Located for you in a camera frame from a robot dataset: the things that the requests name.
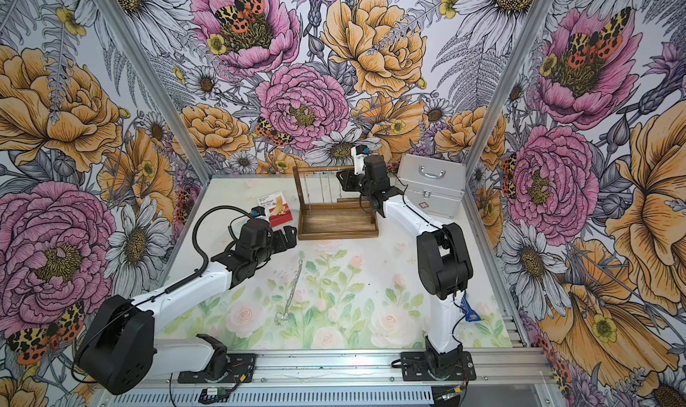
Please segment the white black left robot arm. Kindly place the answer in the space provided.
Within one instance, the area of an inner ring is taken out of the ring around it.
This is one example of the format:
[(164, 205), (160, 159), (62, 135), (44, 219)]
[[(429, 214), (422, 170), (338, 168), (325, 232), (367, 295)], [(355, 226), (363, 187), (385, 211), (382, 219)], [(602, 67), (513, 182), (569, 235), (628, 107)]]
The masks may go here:
[(296, 247), (293, 226), (273, 229), (268, 220), (250, 219), (239, 239), (221, 253), (199, 255), (201, 267), (191, 275), (153, 292), (127, 299), (107, 299), (93, 319), (74, 357), (81, 369), (111, 394), (124, 394), (147, 378), (187, 373), (209, 381), (230, 373), (228, 347), (216, 337), (159, 340), (158, 334), (182, 314), (222, 294), (273, 258)]

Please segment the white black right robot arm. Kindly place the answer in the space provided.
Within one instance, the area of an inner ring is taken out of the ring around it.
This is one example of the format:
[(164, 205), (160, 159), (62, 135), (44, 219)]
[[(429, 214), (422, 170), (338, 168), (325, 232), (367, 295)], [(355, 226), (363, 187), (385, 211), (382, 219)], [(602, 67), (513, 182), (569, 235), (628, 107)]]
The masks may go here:
[(407, 198), (407, 189), (391, 185), (384, 158), (364, 146), (351, 149), (353, 167), (337, 172), (345, 192), (366, 198), (371, 210), (403, 228), (416, 239), (420, 281), (431, 297), (430, 325), (425, 331), (423, 357), (403, 355), (406, 369), (416, 368), (421, 377), (433, 380), (476, 380), (472, 357), (457, 338), (457, 327), (466, 318), (462, 306), (473, 264), (457, 223), (441, 224)]

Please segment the wooden jewelry display stand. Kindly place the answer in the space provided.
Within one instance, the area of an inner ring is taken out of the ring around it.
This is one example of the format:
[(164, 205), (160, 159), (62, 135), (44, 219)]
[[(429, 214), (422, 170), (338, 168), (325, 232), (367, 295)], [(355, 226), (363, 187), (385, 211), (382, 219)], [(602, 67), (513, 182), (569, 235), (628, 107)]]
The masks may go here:
[(358, 193), (344, 192), (336, 173), (342, 167), (293, 169), (298, 194), (300, 241), (371, 239), (379, 235), (377, 217)]

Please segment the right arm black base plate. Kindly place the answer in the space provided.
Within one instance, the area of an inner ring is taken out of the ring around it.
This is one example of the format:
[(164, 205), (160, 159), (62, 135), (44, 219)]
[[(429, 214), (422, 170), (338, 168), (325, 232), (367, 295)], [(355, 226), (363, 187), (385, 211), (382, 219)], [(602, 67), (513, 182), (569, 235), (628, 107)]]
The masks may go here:
[(405, 382), (472, 382), (477, 379), (473, 357), (467, 351), (459, 356), (403, 352), (392, 365), (400, 369)]

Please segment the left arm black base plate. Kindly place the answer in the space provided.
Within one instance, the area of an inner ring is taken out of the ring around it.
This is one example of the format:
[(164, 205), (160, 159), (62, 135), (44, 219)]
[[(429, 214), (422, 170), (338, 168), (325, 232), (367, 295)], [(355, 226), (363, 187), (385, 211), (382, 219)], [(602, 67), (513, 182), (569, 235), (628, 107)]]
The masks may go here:
[(212, 358), (201, 371), (184, 371), (177, 378), (180, 384), (250, 383), (255, 372), (254, 353), (226, 353)]

